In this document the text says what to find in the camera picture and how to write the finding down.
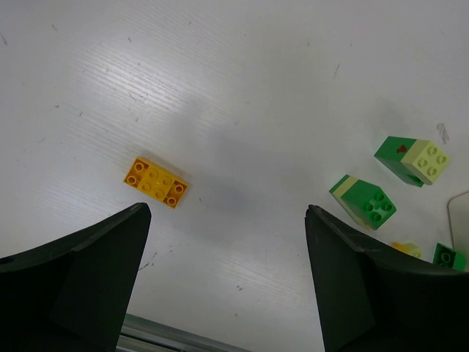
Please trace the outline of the dark green sloped brick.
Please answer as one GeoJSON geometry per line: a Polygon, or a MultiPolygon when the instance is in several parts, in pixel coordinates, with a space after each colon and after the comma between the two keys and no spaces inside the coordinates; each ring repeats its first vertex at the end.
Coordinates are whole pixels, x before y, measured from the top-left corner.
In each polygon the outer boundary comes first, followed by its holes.
{"type": "Polygon", "coordinates": [[[396,212],[396,206],[388,198],[381,187],[359,179],[358,195],[364,198],[363,217],[371,226],[371,230],[378,230],[396,212]]]}

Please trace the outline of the yellow lego brick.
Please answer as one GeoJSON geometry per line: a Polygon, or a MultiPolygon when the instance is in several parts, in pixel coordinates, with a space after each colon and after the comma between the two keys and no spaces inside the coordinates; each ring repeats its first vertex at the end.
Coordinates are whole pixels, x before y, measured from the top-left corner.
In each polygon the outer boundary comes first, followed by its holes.
{"type": "Polygon", "coordinates": [[[403,252],[403,253],[406,253],[406,254],[409,254],[409,253],[410,253],[410,250],[408,249],[408,247],[407,247],[405,244],[403,244],[403,243],[392,242],[392,243],[391,243],[391,246],[392,246],[393,248],[395,248],[396,250],[399,250],[399,251],[401,251],[401,252],[403,252]]]}
{"type": "Polygon", "coordinates": [[[179,176],[144,157],[137,157],[123,180],[148,197],[176,208],[188,189],[179,176]]]}

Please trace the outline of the light green base brick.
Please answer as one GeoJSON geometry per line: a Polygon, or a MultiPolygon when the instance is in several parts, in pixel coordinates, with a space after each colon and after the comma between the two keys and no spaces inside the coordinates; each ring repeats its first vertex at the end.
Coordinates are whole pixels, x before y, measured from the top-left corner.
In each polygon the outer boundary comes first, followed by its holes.
{"type": "Polygon", "coordinates": [[[350,175],[344,175],[337,181],[329,193],[344,208],[347,214],[366,230],[371,230],[371,226],[363,217],[364,198],[358,195],[360,180],[350,175]]]}

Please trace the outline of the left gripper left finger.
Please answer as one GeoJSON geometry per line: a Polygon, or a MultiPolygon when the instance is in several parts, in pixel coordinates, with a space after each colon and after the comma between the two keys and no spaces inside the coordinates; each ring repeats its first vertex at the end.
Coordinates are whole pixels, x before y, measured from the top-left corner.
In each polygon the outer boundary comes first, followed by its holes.
{"type": "Polygon", "coordinates": [[[1,259],[2,351],[114,351],[147,242],[143,202],[1,259]]]}

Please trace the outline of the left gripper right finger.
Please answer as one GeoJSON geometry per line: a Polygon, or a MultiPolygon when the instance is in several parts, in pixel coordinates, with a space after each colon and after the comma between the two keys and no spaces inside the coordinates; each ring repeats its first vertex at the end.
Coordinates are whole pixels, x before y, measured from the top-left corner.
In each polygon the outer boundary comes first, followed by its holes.
{"type": "Polygon", "coordinates": [[[400,252],[312,205],[306,240],[327,351],[466,351],[468,274],[400,252]]]}

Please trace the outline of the dark green base brick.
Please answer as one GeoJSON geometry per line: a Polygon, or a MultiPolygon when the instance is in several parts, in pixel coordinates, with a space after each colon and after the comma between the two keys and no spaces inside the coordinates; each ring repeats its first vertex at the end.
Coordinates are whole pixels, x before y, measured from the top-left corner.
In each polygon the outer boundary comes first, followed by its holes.
{"type": "Polygon", "coordinates": [[[413,138],[388,136],[374,157],[404,183],[421,188],[424,183],[402,163],[402,159],[416,141],[417,139],[413,138]]]}

